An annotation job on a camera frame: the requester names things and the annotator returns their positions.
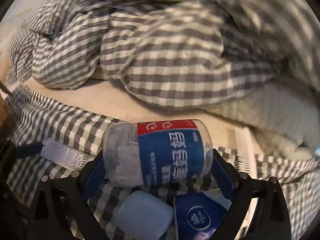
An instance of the gray checkered fabric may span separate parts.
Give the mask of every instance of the gray checkered fabric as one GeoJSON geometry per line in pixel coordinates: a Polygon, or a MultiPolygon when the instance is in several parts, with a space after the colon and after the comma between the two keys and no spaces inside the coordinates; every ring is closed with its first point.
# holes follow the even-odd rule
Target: gray checkered fabric
{"type": "Polygon", "coordinates": [[[305,0],[47,0],[12,41],[7,81],[120,79],[150,104],[200,107],[245,96],[289,59],[320,91],[319,30],[305,0]]]}
{"type": "MultiPolygon", "coordinates": [[[[6,105],[16,120],[16,127],[12,134],[12,141],[16,145],[33,141],[43,142],[47,138],[54,138],[70,147],[95,156],[101,148],[103,133],[108,125],[118,122],[116,119],[100,114],[66,106],[30,91],[23,84],[13,93],[14,97],[6,98],[6,105]]],[[[216,149],[226,161],[235,167],[238,166],[236,150],[222,147],[216,147],[216,149]]],[[[299,239],[320,207],[320,171],[317,168],[319,160],[294,162],[262,155],[256,155],[256,160],[260,179],[268,179],[270,176],[279,178],[289,210],[292,239],[299,239]]],[[[10,189],[17,192],[27,206],[30,206],[38,182],[43,175],[60,178],[70,173],[71,170],[66,170],[35,155],[17,160],[7,183],[10,189]]],[[[111,240],[127,240],[130,238],[114,225],[112,216],[133,191],[145,190],[172,205],[173,198],[177,194],[215,188],[217,184],[211,175],[180,183],[142,188],[118,188],[105,179],[96,196],[90,199],[88,204],[111,240]]],[[[75,221],[71,221],[71,229],[75,236],[82,239],[75,221]]],[[[175,230],[172,224],[161,239],[173,240],[174,237],[175,230]]]]}

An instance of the checkered blanket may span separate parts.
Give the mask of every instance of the checkered blanket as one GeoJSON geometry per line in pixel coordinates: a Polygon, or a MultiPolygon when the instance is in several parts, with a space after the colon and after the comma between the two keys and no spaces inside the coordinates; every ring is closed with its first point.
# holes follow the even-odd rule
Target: checkered blanket
{"type": "MultiPolygon", "coordinates": [[[[14,97],[6,98],[6,105],[16,120],[11,140],[15,145],[44,142],[54,138],[64,144],[96,156],[101,149],[103,133],[113,122],[118,120],[94,114],[78,107],[66,106],[54,99],[47,98],[20,85],[14,97]]],[[[237,151],[216,147],[222,157],[237,167],[237,151]]],[[[310,161],[290,161],[272,156],[256,155],[258,178],[268,179],[276,176],[284,192],[289,210],[292,228],[292,239],[297,240],[305,232],[320,207],[320,170],[318,159],[310,161]]],[[[36,187],[43,175],[51,178],[68,176],[66,170],[40,155],[17,160],[7,183],[10,189],[17,192],[23,201],[30,206],[36,187]]],[[[211,175],[180,183],[142,187],[142,190],[159,197],[172,205],[173,197],[186,192],[200,192],[214,189],[217,184],[211,175]]],[[[106,230],[111,240],[124,240],[124,233],[112,222],[112,216],[119,205],[130,193],[140,188],[113,187],[107,179],[103,181],[96,196],[89,200],[100,225],[106,230]]],[[[75,221],[71,222],[72,232],[82,238],[75,221]]],[[[173,240],[174,225],[161,237],[162,240],[173,240]]]]}
{"type": "Polygon", "coordinates": [[[305,0],[47,0],[12,41],[8,83],[114,78],[150,104],[200,107],[242,98],[288,59],[320,91],[319,35],[305,0]]]}

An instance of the metal screw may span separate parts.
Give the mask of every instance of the metal screw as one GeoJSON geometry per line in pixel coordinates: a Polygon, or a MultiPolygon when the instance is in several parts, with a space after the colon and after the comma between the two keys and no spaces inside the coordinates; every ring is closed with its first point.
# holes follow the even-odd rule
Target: metal screw
{"type": "Polygon", "coordinates": [[[79,174],[80,174],[79,171],[73,171],[73,172],[71,172],[71,177],[76,178],[79,176],[79,174]]]}
{"type": "Polygon", "coordinates": [[[248,173],[241,172],[240,173],[240,177],[243,178],[243,179],[247,179],[249,177],[249,175],[248,175],[248,173]]]}
{"type": "Polygon", "coordinates": [[[48,177],[47,175],[44,175],[44,176],[41,177],[41,180],[42,180],[42,181],[47,181],[48,178],[49,178],[49,177],[48,177]]]}
{"type": "Polygon", "coordinates": [[[272,183],[277,183],[278,179],[276,177],[270,177],[272,183]]]}

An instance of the crumpled bedsheet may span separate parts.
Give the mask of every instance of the crumpled bedsheet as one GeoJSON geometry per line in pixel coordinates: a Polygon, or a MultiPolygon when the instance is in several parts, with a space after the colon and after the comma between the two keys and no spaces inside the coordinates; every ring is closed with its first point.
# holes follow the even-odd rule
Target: crumpled bedsheet
{"type": "Polygon", "coordinates": [[[244,98],[204,108],[252,126],[265,155],[309,160],[319,147],[319,102],[292,77],[281,74],[244,98]]]}
{"type": "Polygon", "coordinates": [[[277,75],[320,91],[320,24],[305,0],[47,0],[9,49],[7,83],[120,79],[166,108],[242,98],[277,75]]]}

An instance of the clear plastic bottle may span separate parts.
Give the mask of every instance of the clear plastic bottle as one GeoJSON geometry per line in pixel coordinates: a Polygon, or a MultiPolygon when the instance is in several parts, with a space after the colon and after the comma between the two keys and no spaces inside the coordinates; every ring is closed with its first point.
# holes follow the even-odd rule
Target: clear plastic bottle
{"type": "Polygon", "coordinates": [[[107,177],[118,187],[204,176],[212,160],[209,132],[198,119],[113,123],[103,138],[107,177]]]}

